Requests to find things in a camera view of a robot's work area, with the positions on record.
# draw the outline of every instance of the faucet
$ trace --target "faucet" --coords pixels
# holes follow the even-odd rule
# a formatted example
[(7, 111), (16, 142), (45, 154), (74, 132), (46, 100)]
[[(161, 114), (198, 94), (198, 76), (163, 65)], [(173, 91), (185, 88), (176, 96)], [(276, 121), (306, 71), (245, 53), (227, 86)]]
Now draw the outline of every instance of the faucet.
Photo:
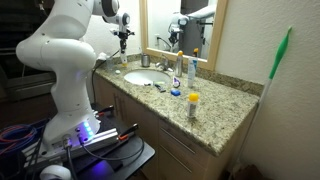
[(165, 56), (164, 54), (161, 54), (162, 57), (162, 62), (158, 62), (156, 64), (157, 68), (162, 69), (163, 71), (173, 71), (170, 67), (169, 67), (169, 60), (167, 58), (167, 56)]

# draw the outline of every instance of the bottle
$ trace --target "bottle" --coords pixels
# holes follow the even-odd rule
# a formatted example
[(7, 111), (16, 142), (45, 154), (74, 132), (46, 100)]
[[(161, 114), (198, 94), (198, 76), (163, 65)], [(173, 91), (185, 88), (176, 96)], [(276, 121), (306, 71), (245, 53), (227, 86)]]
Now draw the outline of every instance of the bottle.
[(175, 68), (175, 76), (181, 77), (182, 76), (182, 64), (183, 64), (183, 52), (178, 52), (177, 62), (176, 62), (176, 68)]
[(121, 59), (121, 63), (122, 63), (122, 67), (127, 67), (128, 66), (128, 60), (127, 60), (127, 55), (126, 53), (120, 53), (120, 59)]
[(107, 61), (107, 70), (112, 72), (113, 66), (114, 66), (112, 57), (107, 58), (106, 61)]
[(188, 60), (188, 87), (193, 86), (194, 77), (196, 76), (197, 64), (198, 64), (198, 48), (193, 50), (192, 57)]
[(196, 108), (198, 104), (199, 96), (196, 93), (190, 93), (187, 106), (187, 117), (194, 118), (196, 116)]

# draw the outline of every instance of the yellow bottle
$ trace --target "yellow bottle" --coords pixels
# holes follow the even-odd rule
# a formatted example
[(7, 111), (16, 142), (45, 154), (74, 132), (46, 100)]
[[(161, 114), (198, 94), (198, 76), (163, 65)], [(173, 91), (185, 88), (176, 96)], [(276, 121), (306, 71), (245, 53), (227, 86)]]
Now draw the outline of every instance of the yellow bottle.
[(182, 76), (182, 65), (183, 65), (183, 52), (178, 52), (177, 62), (176, 62), (176, 68), (174, 70), (176, 77)]
[(194, 118), (196, 116), (196, 108), (199, 100), (199, 95), (196, 93), (189, 94), (187, 117)]

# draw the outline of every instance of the orange cap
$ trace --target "orange cap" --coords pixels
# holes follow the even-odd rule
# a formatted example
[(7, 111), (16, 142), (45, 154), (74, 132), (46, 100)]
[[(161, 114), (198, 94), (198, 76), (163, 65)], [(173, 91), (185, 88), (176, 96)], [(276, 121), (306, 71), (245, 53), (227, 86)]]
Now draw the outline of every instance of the orange cap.
[(182, 55), (183, 55), (183, 51), (179, 51), (178, 56), (182, 56)]
[(198, 100), (199, 100), (199, 95), (198, 94), (196, 94), (196, 93), (190, 93), (189, 94), (189, 101), (195, 102), (195, 101), (198, 101)]

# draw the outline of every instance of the granite countertop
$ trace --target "granite countertop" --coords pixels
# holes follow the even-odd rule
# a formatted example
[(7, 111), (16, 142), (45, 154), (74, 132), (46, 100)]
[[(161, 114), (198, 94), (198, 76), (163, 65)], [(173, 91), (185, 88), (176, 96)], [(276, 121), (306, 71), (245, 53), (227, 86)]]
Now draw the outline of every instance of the granite countertop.
[[(180, 129), (185, 135), (210, 154), (218, 157), (225, 149), (232, 135), (237, 131), (245, 118), (254, 110), (259, 97), (201, 78), (195, 78), (194, 87), (187, 87), (187, 74), (179, 78), (180, 96), (170, 94), (172, 85), (163, 85), (165, 93), (160, 93), (153, 86), (138, 86), (127, 82), (125, 74), (135, 69), (152, 69), (160, 71), (151, 64), (149, 68), (141, 67), (140, 61), (128, 63), (127, 68), (116, 65), (121, 71), (115, 74), (105, 66), (96, 73), (112, 83), (115, 87), (140, 102), (156, 113), (167, 123)], [(173, 72), (165, 72), (171, 77)], [(196, 118), (186, 116), (189, 93), (199, 94)]]

